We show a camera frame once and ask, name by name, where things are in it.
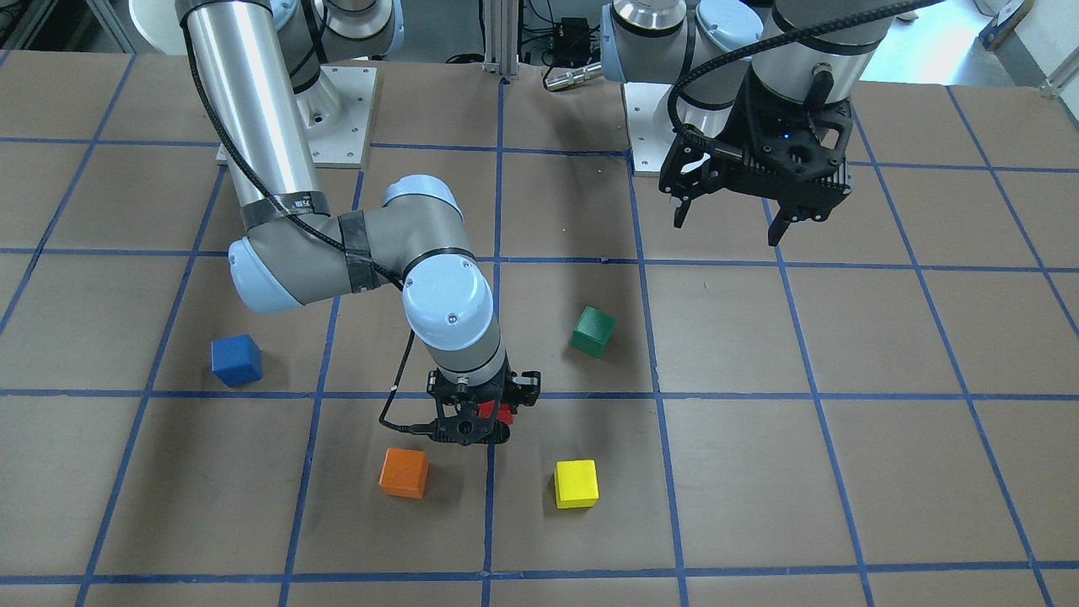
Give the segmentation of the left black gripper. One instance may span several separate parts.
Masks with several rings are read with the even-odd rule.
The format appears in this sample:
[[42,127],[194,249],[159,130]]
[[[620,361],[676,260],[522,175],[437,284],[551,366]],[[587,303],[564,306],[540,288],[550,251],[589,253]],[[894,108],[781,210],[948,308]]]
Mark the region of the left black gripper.
[[853,189],[846,161],[852,104],[829,104],[833,88],[829,67],[812,69],[801,101],[771,93],[748,72],[723,132],[709,137],[689,126],[678,134],[659,177],[660,191],[674,204],[674,227],[684,226],[691,202],[718,190],[778,203],[767,231],[770,247],[794,223],[824,222]]

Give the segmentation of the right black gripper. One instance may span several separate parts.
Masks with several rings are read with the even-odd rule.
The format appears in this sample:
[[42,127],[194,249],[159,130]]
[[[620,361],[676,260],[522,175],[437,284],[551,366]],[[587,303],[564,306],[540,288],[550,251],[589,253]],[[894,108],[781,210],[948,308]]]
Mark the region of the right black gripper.
[[436,417],[427,424],[427,436],[443,444],[504,444],[510,438],[510,426],[496,418],[481,418],[478,405],[494,400],[513,406],[533,406],[542,392],[542,373],[527,370],[519,375],[507,363],[491,380],[469,385],[443,377],[439,370],[432,370],[427,394],[435,400]]

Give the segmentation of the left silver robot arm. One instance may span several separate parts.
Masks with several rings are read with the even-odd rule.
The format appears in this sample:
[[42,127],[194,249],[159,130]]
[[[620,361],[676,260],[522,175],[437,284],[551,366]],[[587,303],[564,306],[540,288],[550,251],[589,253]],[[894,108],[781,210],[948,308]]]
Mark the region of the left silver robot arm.
[[767,242],[851,195],[851,94],[894,17],[921,1],[613,1],[602,73],[663,84],[658,189],[681,227],[721,190],[775,201]]

